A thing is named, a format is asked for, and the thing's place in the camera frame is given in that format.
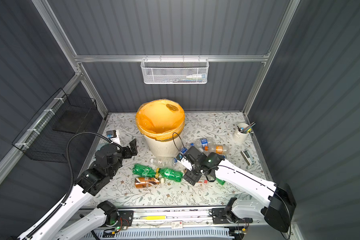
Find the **green bottle yellow cap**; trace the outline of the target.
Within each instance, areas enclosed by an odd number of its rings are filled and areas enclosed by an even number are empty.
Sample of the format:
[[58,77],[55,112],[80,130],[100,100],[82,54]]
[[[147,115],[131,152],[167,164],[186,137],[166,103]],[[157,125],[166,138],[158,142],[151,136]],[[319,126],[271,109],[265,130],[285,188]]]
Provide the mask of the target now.
[[220,179],[218,179],[218,178],[216,178],[216,181],[217,181],[220,185],[224,185],[224,184],[225,184],[225,181],[220,180]]

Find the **brown label tea bottle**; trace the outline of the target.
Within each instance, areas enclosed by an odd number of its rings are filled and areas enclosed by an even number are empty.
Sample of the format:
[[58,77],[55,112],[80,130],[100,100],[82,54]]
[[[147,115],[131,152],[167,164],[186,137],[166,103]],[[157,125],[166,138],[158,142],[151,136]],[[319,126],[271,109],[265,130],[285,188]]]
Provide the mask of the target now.
[[159,186],[164,183],[163,178],[138,177],[135,178],[135,187],[137,189]]

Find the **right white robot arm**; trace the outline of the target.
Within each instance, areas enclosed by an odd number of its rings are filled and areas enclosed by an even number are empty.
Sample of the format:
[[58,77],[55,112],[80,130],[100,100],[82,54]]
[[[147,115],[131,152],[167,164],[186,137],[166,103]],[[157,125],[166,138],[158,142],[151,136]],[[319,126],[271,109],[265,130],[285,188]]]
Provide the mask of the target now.
[[242,219],[264,218],[265,222],[281,233],[291,227],[297,202],[287,183],[274,183],[258,178],[232,164],[223,155],[208,155],[192,146],[179,152],[176,159],[187,169],[184,180],[192,186],[205,176],[209,182],[221,180],[249,194],[258,204],[246,204],[238,198],[231,198],[225,207],[229,222]]

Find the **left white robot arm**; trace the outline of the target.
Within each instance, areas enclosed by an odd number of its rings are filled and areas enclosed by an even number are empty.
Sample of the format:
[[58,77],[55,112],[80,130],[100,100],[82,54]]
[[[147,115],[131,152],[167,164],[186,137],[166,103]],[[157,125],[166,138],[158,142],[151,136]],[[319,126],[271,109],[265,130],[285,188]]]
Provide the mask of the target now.
[[117,131],[108,131],[99,137],[107,141],[95,153],[95,163],[71,180],[68,192],[28,230],[21,233],[19,240],[79,240],[103,225],[117,228],[122,223],[118,208],[109,201],[101,202],[89,214],[66,227],[71,217],[92,197],[105,187],[122,167],[123,160],[138,154],[137,141],[132,140],[122,147]]

